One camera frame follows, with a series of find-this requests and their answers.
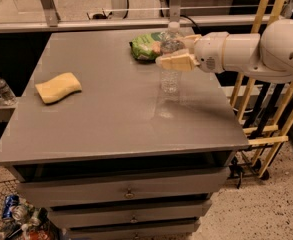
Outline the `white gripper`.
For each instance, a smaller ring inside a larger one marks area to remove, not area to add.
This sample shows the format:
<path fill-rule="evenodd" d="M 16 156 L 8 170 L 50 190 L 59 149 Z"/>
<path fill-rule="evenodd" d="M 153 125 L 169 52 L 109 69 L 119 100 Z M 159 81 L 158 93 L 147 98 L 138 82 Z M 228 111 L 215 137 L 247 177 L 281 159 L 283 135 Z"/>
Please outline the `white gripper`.
<path fill-rule="evenodd" d="M 228 36 L 228 32 L 211 32 L 204 36 L 193 34 L 181 37 L 182 50 L 157 57 L 156 65 L 176 71 L 192 71 L 199 66 L 207 73 L 222 73 L 223 49 Z"/>

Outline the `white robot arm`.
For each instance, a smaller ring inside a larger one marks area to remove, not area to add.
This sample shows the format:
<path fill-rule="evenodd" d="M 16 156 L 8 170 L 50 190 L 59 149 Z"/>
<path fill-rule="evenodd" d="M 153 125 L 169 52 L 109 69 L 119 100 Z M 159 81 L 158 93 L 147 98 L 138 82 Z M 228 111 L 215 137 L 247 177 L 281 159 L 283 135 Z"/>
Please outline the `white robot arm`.
<path fill-rule="evenodd" d="M 277 20 L 261 34 L 197 35 L 186 48 L 158 57 L 156 64 L 165 70 L 231 71 L 258 81 L 288 83 L 293 81 L 293 20 Z"/>

